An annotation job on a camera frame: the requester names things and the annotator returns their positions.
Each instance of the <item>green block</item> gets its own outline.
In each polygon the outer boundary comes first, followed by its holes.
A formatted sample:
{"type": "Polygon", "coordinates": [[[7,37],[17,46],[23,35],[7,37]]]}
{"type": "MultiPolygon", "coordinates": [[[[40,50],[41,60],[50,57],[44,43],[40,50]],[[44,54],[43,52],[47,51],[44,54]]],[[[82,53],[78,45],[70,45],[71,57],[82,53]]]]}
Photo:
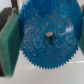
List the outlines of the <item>green block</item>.
{"type": "Polygon", "coordinates": [[[0,32],[0,59],[5,76],[13,76],[20,47],[19,15],[14,9],[11,19],[0,32]]]}
{"type": "Polygon", "coordinates": [[[84,16],[83,16],[83,23],[82,23],[82,32],[81,32],[81,37],[79,41],[79,47],[84,54],[84,16]]]}

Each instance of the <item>center hole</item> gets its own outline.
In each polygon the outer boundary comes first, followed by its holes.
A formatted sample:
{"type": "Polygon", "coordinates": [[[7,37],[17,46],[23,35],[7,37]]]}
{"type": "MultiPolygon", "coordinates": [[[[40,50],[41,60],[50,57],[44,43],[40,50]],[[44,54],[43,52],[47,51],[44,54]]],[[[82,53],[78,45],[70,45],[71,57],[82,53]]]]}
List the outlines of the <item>center hole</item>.
{"type": "Polygon", "coordinates": [[[44,37],[44,41],[47,45],[52,45],[55,42],[55,34],[53,32],[47,32],[44,37]]]}

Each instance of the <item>green object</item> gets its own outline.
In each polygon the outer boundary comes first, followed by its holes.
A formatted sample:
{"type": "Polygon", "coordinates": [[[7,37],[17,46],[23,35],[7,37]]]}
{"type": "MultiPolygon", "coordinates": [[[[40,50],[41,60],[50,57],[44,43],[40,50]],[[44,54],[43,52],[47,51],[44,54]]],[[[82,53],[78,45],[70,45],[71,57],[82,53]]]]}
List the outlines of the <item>green object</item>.
{"type": "Polygon", "coordinates": [[[11,19],[0,32],[0,59],[5,76],[13,76],[20,47],[19,15],[14,9],[11,19]]]}
{"type": "Polygon", "coordinates": [[[83,16],[82,32],[81,32],[81,37],[79,41],[79,47],[84,54],[84,16],[83,16]]]}

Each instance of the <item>white background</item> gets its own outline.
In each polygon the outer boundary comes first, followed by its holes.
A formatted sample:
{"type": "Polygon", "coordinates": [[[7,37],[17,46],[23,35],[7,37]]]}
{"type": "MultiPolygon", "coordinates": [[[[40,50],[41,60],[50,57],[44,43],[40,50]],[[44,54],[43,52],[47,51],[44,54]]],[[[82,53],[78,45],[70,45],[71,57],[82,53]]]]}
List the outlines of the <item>white background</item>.
{"type": "MultiPolygon", "coordinates": [[[[84,4],[84,0],[78,2],[80,6],[84,4]]],[[[0,0],[0,11],[4,7],[11,7],[11,1],[0,0]]],[[[0,78],[0,84],[84,84],[84,56],[79,49],[66,65],[58,69],[42,70],[29,63],[20,51],[14,76],[0,78]]]]}

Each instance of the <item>white surface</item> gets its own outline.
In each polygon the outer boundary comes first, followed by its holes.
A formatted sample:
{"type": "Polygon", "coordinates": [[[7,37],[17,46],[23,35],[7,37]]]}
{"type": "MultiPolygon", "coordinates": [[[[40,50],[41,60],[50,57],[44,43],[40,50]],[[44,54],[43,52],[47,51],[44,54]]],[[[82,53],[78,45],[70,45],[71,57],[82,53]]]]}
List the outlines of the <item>white surface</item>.
{"type": "MultiPolygon", "coordinates": [[[[80,5],[84,3],[84,0],[78,1],[80,5]]],[[[79,49],[66,65],[42,70],[29,63],[20,51],[13,78],[0,78],[0,84],[84,84],[84,56],[79,49]]]]}
{"type": "Polygon", "coordinates": [[[0,11],[1,11],[4,7],[12,7],[12,5],[11,5],[11,0],[0,0],[0,11]]]}
{"type": "Polygon", "coordinates": [[[18,2],[18,7],[19,7],[19,11],[20,11],[20,9],[21,9],[21,7],[22,7],[23,1],[25,1],[25,0],[17,0],[17,2],[18,2]]]}

